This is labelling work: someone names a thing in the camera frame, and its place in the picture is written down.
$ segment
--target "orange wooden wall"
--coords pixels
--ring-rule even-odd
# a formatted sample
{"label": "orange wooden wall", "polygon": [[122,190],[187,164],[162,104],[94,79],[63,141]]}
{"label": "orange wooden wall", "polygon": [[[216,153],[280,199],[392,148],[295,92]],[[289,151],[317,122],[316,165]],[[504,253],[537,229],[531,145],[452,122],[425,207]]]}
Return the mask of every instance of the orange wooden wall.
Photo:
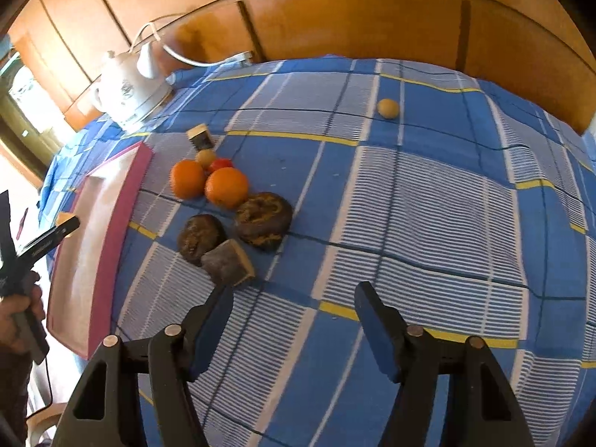
{"label": "orange wooden wall", "polygon": [[[98,114],[87,91],[103,53],[168,14],[166,41],[197,60],[410,59],[492,80],[579,133],[596,110],[596,59],[557,0],[31,0],[10,35],[80,129]],[[183,66],[153,47],[165,70]]]}

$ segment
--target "metal pin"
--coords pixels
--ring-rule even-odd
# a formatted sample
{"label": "metal pin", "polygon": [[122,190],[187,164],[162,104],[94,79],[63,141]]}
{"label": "metal pin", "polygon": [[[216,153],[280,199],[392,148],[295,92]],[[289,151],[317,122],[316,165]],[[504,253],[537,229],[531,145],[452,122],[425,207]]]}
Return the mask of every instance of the metal pin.
{"label": "metal pin", "polygon": [[182,330],[180,324],[171,324],[166,326],[164,333],[166,333],[166,336],[178,336]]}
{"label": "metal pin", "polygon": [[106,336],[104,338],[104,346],[106,346],[107,348],[111,348],[112,346],[115,346],[118,344],[118,336],[116,336],[115,334],[110,334],[109,336]]}
{"label": "metal pin", "polygon": [[472,348],[476,348],[476,349],[482,349],[484,348],[484,339],[482,339],[481,337],[478,336],[472,336],[469,339],[470,342],[470,346],[472,346]]}
{"label": "metal pin", "polygon": [[406,330],[410,336],[419,338],[424,334],[424,328],[418,324],[410,324]]}

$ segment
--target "red tomato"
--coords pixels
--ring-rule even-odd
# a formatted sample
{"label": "red tomato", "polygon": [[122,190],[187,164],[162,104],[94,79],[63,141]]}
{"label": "red tomato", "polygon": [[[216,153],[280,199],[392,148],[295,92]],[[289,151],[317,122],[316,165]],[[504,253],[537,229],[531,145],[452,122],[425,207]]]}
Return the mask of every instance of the red tomato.
{"label": "red tomato", "polygon": [[231,159],[227,159],[227,158],[217,158],[214,159],[214,161],[209,165],[209,168],[207,168],[207,171],[209,173],[213,173],[214,171],[217,171],[221,168],[233,168],[234,164],[232,163]]}

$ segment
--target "white electric kettle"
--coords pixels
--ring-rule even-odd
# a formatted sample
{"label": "white electric kettle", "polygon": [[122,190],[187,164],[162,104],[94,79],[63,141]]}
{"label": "white electric kettle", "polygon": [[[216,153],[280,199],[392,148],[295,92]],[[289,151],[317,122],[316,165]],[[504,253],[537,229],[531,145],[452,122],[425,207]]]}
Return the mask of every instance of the white electric kettle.
{"label": "white electric kettle", "polygon": [[124,131],[134,132],[142,119],[163,102],[172,87],[157,68],[148,44],[138,54],[115,55],[110,50],[104,61],[101,78],[91,87],[91,101]]}

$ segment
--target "person's sleeve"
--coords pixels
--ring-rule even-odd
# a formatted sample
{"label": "person's sleeve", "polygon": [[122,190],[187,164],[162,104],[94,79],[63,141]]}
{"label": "person's sleeve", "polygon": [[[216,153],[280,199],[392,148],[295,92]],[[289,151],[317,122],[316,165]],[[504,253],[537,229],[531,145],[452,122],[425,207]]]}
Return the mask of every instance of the person's sleeve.
{"label": "person's sleeve", "polygon": [[0,346],[0,412],[23,444],[27,438],[25,418],[31,365],[31,355],[16,355]]}

